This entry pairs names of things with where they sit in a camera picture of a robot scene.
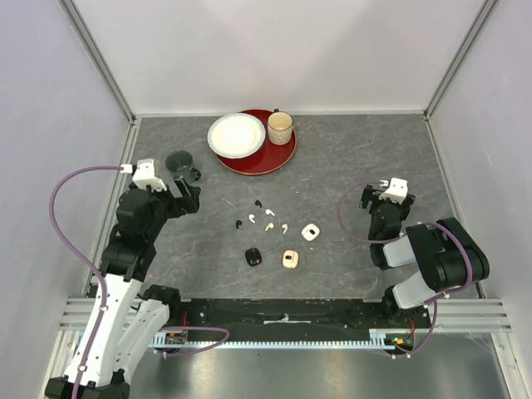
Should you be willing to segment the white earbud charging case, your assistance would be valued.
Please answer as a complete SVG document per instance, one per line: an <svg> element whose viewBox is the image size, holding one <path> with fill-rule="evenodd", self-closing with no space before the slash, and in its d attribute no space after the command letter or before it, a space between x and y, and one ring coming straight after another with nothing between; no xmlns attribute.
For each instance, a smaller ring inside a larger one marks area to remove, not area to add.
<svg viewBox="0 0 532 399"><path fill-rule="evenodd" d="M315 224L308 224L301 231L302 237L308 241L314 241L320 235L320 228Z"/></svg>

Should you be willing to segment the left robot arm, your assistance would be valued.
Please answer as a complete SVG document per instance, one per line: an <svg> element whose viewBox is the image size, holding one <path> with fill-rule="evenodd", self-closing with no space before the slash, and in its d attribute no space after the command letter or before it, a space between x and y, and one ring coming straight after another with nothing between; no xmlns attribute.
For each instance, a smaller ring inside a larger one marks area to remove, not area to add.
<svg viewBox="0 0 532 399"><path fill-rule="evenodd" d="M199 187L176 179L165 190L130 184L119 198L117 222L101 256L99 287L86 331L65 372L48 380L48 398L127 398L131 378L156 332L182 318L176 288L145 291L135 319L126 321L156 255L155 241L169 219L195 214Z"/></svg>

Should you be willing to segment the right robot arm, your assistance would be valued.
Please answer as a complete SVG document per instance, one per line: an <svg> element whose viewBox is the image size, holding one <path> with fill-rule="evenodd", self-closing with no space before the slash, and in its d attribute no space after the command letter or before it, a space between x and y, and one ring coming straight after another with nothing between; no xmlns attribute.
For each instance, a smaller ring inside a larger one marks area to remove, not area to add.
<svg viewBox="0 0 532 399"><path fill-rule="evenodd" d="M367 235L372 262L381 270L415 264L418 270L405 281L386 289L382 321L400 327L419 308L439 295L467 287L489 277L484 252L454 217L416 224L402 230L415 201L406 182L393 190L366 185L359 207L369 209Z"/></svg>

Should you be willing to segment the black earbud charging case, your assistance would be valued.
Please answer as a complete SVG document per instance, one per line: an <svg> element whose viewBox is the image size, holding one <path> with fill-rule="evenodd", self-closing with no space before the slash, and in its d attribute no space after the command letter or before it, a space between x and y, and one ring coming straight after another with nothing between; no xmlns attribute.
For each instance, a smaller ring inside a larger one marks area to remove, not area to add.
<svg viewBox="0 0 532 399"><path fill-rule="evenodd" d="M258 266L263 261L262 254L257 248L247 249L244 253L244 257L246 263L250 267Z"/></svg>

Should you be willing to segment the pink earbud charging case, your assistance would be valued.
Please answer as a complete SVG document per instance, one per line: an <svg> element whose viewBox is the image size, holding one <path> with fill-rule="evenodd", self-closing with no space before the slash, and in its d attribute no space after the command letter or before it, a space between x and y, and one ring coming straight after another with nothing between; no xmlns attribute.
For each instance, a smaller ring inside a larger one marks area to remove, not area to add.
<svg viewBox="0 0 532 399"><path fill-rule="evenodd" d="M295 250L286 250L282 257L282 265L285 268L295 269L298 266L299 255Z"/></svg>

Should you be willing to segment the dark green mug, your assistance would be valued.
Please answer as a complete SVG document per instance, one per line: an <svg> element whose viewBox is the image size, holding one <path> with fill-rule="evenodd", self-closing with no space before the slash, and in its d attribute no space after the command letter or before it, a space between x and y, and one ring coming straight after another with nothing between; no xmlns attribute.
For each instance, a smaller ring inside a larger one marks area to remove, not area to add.
<svg viewBox="0 0 532 399"><path fill-rule="evenodd" d="M202 174L194 167L194 158L186 150L177 150L170 153L165 159L165 167L174 180L182 179L188 184L198 181Z"/></svg>

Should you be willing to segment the white paper plate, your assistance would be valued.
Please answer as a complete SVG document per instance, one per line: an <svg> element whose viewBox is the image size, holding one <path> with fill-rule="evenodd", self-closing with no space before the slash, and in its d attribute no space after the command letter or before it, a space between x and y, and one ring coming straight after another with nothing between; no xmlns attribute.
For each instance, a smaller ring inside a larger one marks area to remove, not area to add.
<svg viewBox="0 0 532 399"><path fill-rule="evenodd" d="M216 154L228 159L243 159L257 152L264 143L263 123L246 113L221 116L209 128L207 142Z"/></svg>

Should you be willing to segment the red round tray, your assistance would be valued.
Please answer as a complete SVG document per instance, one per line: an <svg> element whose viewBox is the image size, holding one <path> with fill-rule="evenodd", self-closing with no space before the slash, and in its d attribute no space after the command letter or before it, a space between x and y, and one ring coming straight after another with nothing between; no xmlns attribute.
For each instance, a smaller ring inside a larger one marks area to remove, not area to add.
<svg viewBox="0 0 532 399"><path fill-rule="evenodd" d="M246 110L241 112L261 120L266 131L264 143L257 152L248 157L228 159L216 155L219 161L228 169L242 175L266 175L285 165L296 149L297 139L294 131L294 121L291 140L285 145L274 145L268 138L268 117L273 111Z"/></svg>

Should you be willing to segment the beige ceramic cup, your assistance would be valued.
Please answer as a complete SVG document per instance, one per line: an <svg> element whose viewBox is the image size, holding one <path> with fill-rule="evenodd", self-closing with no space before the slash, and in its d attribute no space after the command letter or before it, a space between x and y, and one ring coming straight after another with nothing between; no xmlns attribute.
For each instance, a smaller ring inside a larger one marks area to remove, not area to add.
<svg viewBox="0 0 532 399"><path fill-rule="evenodd" d="M274 145L285 145L291 140L293 118L284 111L275 109L268 117L268 138Z"/></svg>

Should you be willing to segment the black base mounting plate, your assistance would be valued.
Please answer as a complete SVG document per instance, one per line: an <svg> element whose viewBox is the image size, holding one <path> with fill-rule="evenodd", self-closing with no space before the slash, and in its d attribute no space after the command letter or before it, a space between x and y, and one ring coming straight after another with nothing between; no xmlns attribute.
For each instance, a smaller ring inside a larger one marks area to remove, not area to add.
<svg viewBox="0 0 532 399"><path fill-rule="evenodd" d="M423 307L391 310L362 299L205 299L181 301L169 327L225 328L229 342L361 341L371 329L410 332L431 325Z"/></svg>

